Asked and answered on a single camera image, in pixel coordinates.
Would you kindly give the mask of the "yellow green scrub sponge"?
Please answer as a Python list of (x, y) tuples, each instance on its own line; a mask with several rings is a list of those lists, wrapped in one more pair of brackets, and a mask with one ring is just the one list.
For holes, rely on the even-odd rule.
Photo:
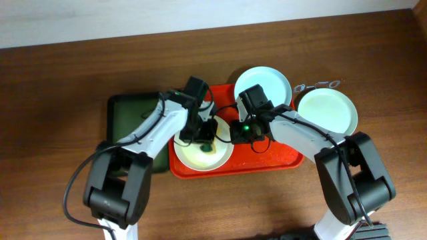
[(213, 146), (208, 143), (203, 143), (199, 148), (204, 153), (211, 153), (214, 150)]

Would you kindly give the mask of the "white plate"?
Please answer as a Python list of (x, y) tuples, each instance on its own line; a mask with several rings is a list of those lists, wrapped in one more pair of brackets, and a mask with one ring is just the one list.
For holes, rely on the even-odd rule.
[(211, 144), (211, 151), (201, 150), (201, 143), (185, 144), (179, 139), (179, 133), (173, 138), (173, 147), (177, 158), (186, 167), (195, 171), (212, 171), (224, 165), (231, 157), (234, 145), (223, 143), (217, 138)]

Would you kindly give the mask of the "light blue plate top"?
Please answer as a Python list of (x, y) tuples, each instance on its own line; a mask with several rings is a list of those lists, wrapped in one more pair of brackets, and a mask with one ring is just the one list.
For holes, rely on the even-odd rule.
[(292, 88), (288, 79), (278, 70), (271, 67), (252, 67), (244, 71), (234, 86), (234, 99), (246, 89), (260, 85), (274, 107), (281, 104), (290, 105)]

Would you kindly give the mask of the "light blue plate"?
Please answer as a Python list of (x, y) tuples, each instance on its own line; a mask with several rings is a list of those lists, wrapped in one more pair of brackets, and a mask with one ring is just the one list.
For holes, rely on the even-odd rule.
[(252, 67), (244, 71), (234, 86), (234, 99), (246, 89), (260, 85), (274, 107), (281, 104), (290, 105), (292, 88), (288, 79), (278, 70), (271, 67)]
[(358, 125), (358, 112), (343, 93), (329, 88), (307, 92), (299, 101), (297, 112), (308, 121), (327, 130), (351, 135)]

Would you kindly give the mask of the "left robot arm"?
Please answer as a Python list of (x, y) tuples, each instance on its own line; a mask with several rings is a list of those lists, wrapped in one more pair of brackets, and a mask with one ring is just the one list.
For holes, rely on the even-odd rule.
[(190, 77), (182, 91), (159, 95), (146, 120), (116, 143), (104, 141), (90, 157), (83, 203), (106, 239), (115, 239), (119, 230), (133, 227), (145, 211), (151, 187), (153, 161), (167, 142), (178, 136), (185, 145), (214, 142), (216, 123), (204, 119), (214, 102), (204, 102), (208, 84)]

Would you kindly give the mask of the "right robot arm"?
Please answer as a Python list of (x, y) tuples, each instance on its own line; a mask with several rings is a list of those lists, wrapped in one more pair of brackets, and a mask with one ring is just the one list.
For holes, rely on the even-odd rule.
[(236, 96), (239, 118), (230, 127), (232, 144), (281, 143), (313, 161), (318, 171), (325, 215), (312, 227), (280, 239), (389, 239), (387, 225), (370, 215), (393, 200), (396, 188), (371, 138), (336, 133), (304, 119), (290, 106), (274, 106), (260, 85)]

